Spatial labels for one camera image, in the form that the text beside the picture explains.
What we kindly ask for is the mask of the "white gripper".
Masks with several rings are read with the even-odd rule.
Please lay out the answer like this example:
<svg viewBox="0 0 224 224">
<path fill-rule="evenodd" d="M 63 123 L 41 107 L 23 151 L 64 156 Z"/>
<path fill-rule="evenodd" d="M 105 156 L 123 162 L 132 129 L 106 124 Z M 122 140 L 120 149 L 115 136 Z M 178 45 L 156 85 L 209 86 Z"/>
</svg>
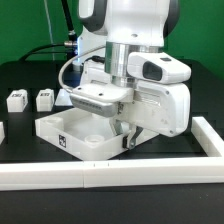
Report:
<svg viewBox="0 0 224 224">
<path fill-rule="evenodd" d="M 162 85 L 139 81 L 131 103 L 124 103 L 118 120 L 133 124 L 122 147 L 132 150 L 143 128 L 174 137 L 188 126 L 190 92 L 183 83 Z"/>
</svg>

